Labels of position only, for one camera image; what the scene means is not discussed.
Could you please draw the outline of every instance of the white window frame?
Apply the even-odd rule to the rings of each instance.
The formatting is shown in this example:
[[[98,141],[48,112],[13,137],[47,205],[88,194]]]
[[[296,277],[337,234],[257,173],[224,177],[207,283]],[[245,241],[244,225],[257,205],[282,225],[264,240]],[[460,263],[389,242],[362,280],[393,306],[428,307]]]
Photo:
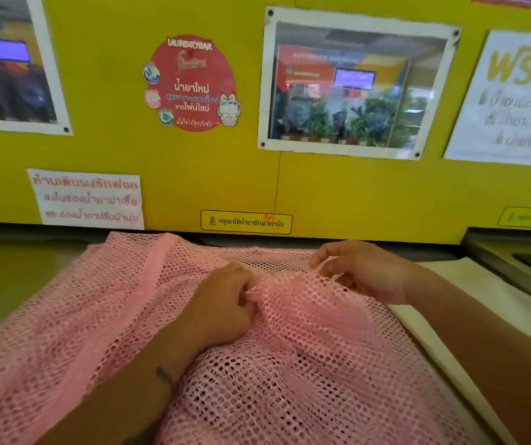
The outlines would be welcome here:
[[[57,117],[57,123],[0,120],[0,131],[71,136],[73,135],[72,126],[70,124],[60,75],[55,63],[55,55],[53,45],[51,44],[47,19],[45,18],[43,2],[42,0],[26,0],[26,3],[31,13],[31,21],[35,30],[37,44],[39,45],[39,53],[43,61],[43,69],[47,77],[49,91],[51,92],[51,100]]]
[[[292,23],[306,27],[347,29],[350,31],[378,32],[403,36],[426,36],[447,41],[432,87],[434,97],[426,106],[418,138],[413,149],[377,148],[371,146],[339,145],[336,143],[284,141],[269,139],[271,114],[271,87],[276,54],[276,25],[278,22]],[[397,19],[370,17],[366,15],[343,14],[339,12],[307,11],[278,6],[266,6],[264,49],[261,67],[261,98],[257,148],[299,153],[321,153],[364,158],[388,158],[418,160],[422,156],[426,139],[435,118],[451,62],[457,51],[462,28],[438,23],[407,22]]]

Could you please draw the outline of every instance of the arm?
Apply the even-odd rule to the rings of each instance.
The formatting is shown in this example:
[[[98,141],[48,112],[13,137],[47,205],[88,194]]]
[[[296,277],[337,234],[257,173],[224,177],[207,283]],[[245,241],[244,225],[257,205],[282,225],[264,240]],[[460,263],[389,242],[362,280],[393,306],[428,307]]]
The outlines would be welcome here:
[[[372,244],[322,246],[311,259],[344,286],[385,304],[410,304],[453,353],[520,445],[531,445],[531,337],[432,271]]]
[[[249,329],[254,306],[240,294],[252,285],[253,275],[240,264],[215,270],[176,320],[37,445],[152,443],[173,389],[195,357]]]

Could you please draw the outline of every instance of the tattoo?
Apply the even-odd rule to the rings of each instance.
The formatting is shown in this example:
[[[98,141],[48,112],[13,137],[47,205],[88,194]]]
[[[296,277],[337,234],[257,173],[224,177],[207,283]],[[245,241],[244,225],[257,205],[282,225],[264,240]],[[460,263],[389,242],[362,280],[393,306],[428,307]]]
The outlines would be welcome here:
[[[160,418],[149,424],[144,431],[135,437],[128,437],[123,445],[151,445],[160,426]]]
[[[173,379],[171,378],[171,375],[162,367],[156,367],[156,376],[158,378],[162,379],[164,383],[169,383],[171,387],[171,392],[174,392],[175,390],[175,383],[173,382]]]

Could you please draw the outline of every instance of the glass pane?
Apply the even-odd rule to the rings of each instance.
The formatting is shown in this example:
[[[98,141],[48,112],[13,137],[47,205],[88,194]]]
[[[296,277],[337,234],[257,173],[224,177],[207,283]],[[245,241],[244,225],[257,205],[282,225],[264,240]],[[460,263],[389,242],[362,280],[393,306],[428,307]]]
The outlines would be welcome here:
[[[413,148],[446,43],[279,22],[269,138]]]
[[[0,0],[0,120],[57,123],[26,0]]]

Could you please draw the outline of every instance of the pink mesh laundry bag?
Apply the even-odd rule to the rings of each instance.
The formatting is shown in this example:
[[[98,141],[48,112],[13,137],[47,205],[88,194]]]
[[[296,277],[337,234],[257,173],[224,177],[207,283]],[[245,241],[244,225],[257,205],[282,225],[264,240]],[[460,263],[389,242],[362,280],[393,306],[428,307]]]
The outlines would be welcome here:
[[[254,324],[199,356],[161,444],[471,444],[379,302],[308,272],[310,250],[112,233],[0,326],[0,444],[32,444],[172,321],[209,272],[258,276]]]

